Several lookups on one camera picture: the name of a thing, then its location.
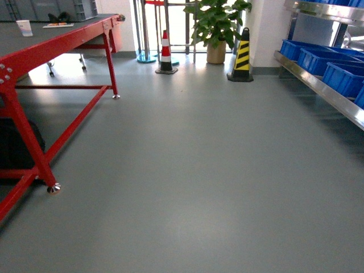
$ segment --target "red and white traffic cone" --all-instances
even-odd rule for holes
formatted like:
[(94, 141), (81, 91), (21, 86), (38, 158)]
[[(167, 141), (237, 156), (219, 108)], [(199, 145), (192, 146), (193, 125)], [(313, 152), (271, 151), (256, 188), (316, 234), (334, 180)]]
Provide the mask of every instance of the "red and white traffic cone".
[(171, 53), (169, 51), (169, 41), (167, 37), (167, 31), (163, 31), (162, 38), (162, 59), (160, 68), (158, 68), (155, 73), (158, 74), (174, 74), (178, 71), (177, 68), (172, 68)]

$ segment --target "potted plant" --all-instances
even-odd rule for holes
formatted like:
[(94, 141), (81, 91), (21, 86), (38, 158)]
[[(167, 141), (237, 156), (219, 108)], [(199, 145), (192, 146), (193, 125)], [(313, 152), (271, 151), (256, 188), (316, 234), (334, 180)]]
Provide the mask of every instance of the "potted plant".
[(252, 5), (244, 0), (235, 0), (232, 5), (228, 5), (228, 0), (196, 1), (184, 9), (195, 19), (192, 44), (203, 42), (207, 46), (207, 62), (221, 64), (225, 61), (226, 44), (233, 48), (235, 38), (241, 39), (237, 32), (238, 25), (243, 25), (241, 11), (251, 11)]

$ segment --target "yellow and black traffic cone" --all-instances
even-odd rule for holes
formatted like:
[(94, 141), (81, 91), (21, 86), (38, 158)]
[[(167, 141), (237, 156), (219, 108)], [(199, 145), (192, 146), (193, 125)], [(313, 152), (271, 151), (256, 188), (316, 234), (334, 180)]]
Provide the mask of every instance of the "yellow and black traffic cone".
[(160, 68), (155, 73), (158, 74), (174, 74), (178, 71), (177, 68), (172, 68), (171, 51), (169, 50), (169, 41), (167, 31), (163, 31), (162, 37), (162, 59)]
[(249, 74), (249, 28), (245, 27), (235, 60), (234, 69), (227, 74), (229, 81), (251, 82), (253, 77)]

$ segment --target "red metal workbench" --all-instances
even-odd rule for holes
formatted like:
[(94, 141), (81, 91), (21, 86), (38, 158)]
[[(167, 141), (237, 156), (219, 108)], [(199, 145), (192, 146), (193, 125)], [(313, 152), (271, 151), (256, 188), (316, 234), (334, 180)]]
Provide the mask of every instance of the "red metal workbench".
[[(113, 90), (114, 99), (120, 97), (111, 53), (117, 52), (121, 47), (119, 30), (121, 20), (120, 15), (100, 14), (96, 18), (75, 23), (73, 27), (67, 28), (43, 29), (45, 23), (31, 23), (32, 37), (23, 37), (16, 23), (0, 23), (0, 97), (4, 104), (4, 107), (0, 107), (0, 117), (13, 119), (35, 162), (32, 169), (0, 170), (0, 179), (19, 179), (11, 192), (0, 203), (0, 221), (4, 219), (36, 178), (42, 179), (46, 183), (50, 194), (59, 192), (60, 185), (56, 182), (49, 166), (50, 161), (108, 89)], [(86, 44), (98, 36), (103, 37), (103, 44)], [(106, 51), (111, 85), (16, 86), (16, 81), (20, 76), (75, 48), (104, 49)], [(44, 153), (18, 101), (16, 89), (19, 88), (97, 89), (99, 91), (58, 140)]]

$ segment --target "gray plastic crate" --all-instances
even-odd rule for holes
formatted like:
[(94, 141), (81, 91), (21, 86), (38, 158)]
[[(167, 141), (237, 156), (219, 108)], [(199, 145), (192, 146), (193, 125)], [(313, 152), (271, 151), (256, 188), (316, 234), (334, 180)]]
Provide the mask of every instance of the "gray plastic crate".
[(33, 22), (48, 22), (48, 13), (58, 16), (63, 11), (70, 14), (71, 22), (97, 16), (96, 0), (12, 0), (11, 6), (20, 19)]
[(8, 0), (0, 0), (0, 21), (15, 21), (17, 14), (13, 11), (11, 3)]

